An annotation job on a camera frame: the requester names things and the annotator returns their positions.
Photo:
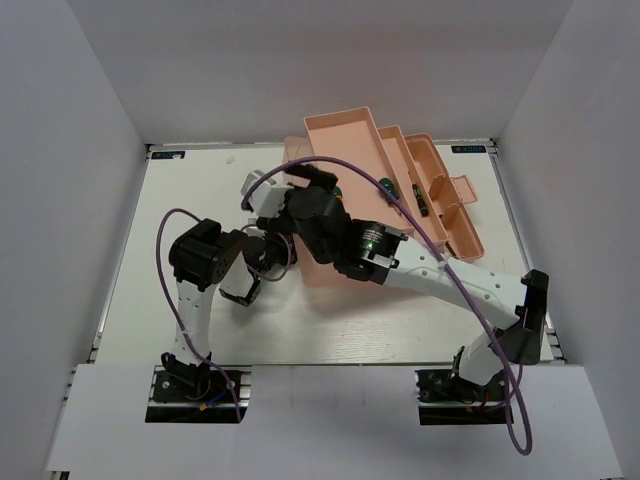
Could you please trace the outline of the black green precision screwdriver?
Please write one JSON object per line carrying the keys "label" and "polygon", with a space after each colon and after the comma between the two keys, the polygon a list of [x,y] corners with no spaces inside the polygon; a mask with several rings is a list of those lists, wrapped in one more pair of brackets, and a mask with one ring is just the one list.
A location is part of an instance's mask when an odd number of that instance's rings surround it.
{"label": "black green precision screwdriver", "polygon": [[420,211],[420,214],[422,217],[427,217],[429,215],[429,208],[427,206],[427,203],[422,195],[421,189],[419,188],[419,186],[415,183],[412,184],[412,191],[418,206],[418,209]]}

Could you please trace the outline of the pink plastic toolbox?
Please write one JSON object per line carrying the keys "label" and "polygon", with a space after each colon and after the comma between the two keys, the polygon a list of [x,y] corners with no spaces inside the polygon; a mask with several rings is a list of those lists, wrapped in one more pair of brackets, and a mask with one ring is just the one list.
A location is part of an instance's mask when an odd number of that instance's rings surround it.
{"label": "pink plastic toolbox", "polygon": [[[397,125],[377,127],[368,107],[307,117],[304,123],[310,138],[286,137],[283,163],[313,155],[330,156],[357,166],[376,182],[389,179],[401,205],[442,253],[467,262],[484,256],[484,246],[465,207],[477,201],[475,189],[466,175],[449,174],[428,134],[405,136]],[[390,225],[422,242],[401,212],[368,181],[339,165],[322,162],[317,166],[338,177],[337,187],[352,218]],[[426,216],[420,211],[414,187],[426,204]],[[295,245],[306,287],[360,287],[331,265],[317,264],[298,237]]]}

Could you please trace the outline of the green orange stubby screwdriver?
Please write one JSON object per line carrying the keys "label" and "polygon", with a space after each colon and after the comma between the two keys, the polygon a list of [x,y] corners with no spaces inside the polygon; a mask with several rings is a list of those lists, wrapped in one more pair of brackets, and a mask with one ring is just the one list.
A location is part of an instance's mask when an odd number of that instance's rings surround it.
{"label": "green orange stubby screwdriver", "polygon": [[338,186],[335,186],[335,187],[332,189],[332,194],[333,194],[337,199],[339,199],[339,200],[342,200],[342,199],[343,199],[343,193],[342,193],[342,190],[341,190]]}

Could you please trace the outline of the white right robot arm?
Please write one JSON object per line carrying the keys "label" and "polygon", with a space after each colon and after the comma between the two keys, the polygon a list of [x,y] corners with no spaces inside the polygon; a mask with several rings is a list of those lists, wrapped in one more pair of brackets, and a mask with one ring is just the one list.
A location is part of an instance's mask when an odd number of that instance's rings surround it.
{"label": "white right robot arm", "polygon": [[453,390],[472,399],[505,365],[535,365],[544,337],[549,277],[532,269],[509,276],[445,258],[428,238],[416,240],[391,226],[352,218],[334,193],[337,177],[312,157],[280,165],[307,180],[305,187],[274,181],[274,172],[250,172],[241,207],[259,228],[298,237],[313,261],[342,276],[433,296],[478,316],[482,334],[455,355]]}

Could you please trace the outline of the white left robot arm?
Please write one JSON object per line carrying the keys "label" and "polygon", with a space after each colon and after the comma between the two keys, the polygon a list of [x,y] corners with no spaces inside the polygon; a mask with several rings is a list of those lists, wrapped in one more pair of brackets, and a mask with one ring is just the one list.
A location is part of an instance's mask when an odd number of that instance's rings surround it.
{"label": "white left robot arm", "polygon": [[262,283],[284,278],[272,277],[270,271],[276,266],[289,269],[297,255],[289,235],[225,232],[219,223],[204,219],[174,241],[168,259],[178,293],[170,306],[177,326],[171,350],[161,362],[177,379],[180,391],[199,399],[211,387],[209,323],[214,295],[248,307]]}

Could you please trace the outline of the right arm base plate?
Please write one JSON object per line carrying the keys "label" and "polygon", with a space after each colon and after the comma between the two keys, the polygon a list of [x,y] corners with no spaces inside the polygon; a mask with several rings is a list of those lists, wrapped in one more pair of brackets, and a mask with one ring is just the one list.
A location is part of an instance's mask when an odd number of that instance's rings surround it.
{"label": "right arm base plate", "polygon": [[486,386],[452,378],[447,369],[414,371],[421,426],[505,425],[505,382],[499,372]]}

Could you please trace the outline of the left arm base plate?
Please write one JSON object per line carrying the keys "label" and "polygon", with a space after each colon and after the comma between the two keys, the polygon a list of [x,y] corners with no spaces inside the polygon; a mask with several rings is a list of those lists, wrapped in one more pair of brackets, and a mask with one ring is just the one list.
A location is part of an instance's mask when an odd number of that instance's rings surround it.
{"label": "left arm base plate", "polygon": [[250,402],[251,371],[227,371],[234,387],[240,417],[231,391],[217,370],[207,372],[204,384],[192,387],[164,368],[156,367],[145,413],[147,424],[239,424]]}

